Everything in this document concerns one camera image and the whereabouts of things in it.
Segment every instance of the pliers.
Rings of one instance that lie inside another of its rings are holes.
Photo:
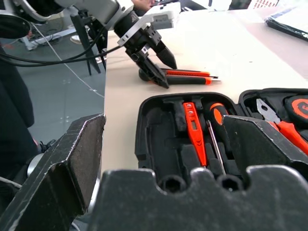
[[[166,76],[169,85],[182,84],[202,84],[209,85],[213,81],[220,81],[218,77],[211,76],[209,72],[180,70],[180,69],[164,69],[161,68]],[[143,81],[150,81],[147,75],[139,69],[139,77]]]
[[[308,142],[297,132],[293,123],[281,121],[274,110],[261,99],[257,99],[257,110],[277,131],[308,155]]]

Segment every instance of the black tool case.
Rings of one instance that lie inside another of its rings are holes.
[[[281,120],[291,121],[284,99],[297,95],[308,95],[308,89],[248,90],[238,104],[214,92],[145,100],[135,143],[140,169],[104,173],[90,230],[307,230],[308,156],[264,121],[256,106],[261,98]],[[188,136],[186,102],[197,109],[207,168]],[[205,124],[214,102],[234,115],[223,120],[231,150],[216,136],[227,175]],[[307,130],[299,132],[304,137]]]

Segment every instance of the table surface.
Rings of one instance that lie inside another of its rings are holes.
[[[173,29],[160,30],[179,69],[207,70],[216,85],[177,85],[164,89],[141,81],[138,67],[121,48],[107,57],[102,171],[135,169],[135,133],[140,104],[154,95],[219,92],[236,103],[249,89],[308,88],[308,43],[268,28],[263,19],[275,9],[195,11],[180,15]],[[110,33],[108,48],[118,37]],[[151,59],[160,64],[154,53]]]

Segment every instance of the screwdriver shaft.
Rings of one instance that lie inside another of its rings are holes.
[[[219,161],[219,165],[220,165],[221,170],[222,170],[222,174],[226,175],[226,170],[225,170],[225,167],[223,165],[222,156],[221,156],[220,150],[218,148],[218,144],[217,144],[217,141],[216,141],[216,138],[215,138],[215,135],[214,135],[214,131],[213,131],[213,128],[212,128],[211,121],[208,120],[206,123],[207,123],[208,130],[210,132],[210,136],[211,136],[211,139],[212,139],[212,142],[213,142],[213,145],[214,145],[214,150],[216,152],[217,159]]]

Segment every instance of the robotic arm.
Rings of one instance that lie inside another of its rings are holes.
[[[74,4],[87,9],[107,30],[114,29],[121,38],[119,45],[126,48],[126,53],[149,80],[169,88],[164,72],[148,58],[148,49],[152,48],[157,57],[173,69],[177,68],[175,58],[161,41],[159,33],[145,24],[153,21],[168,22],[168,14],[164,17],[161,14],[146,14],[143,18],[147,20],[140,23],[131,0],[0,0],[0,37],[24,37],[30,30],[29,22],[44,23],[51,15]]]

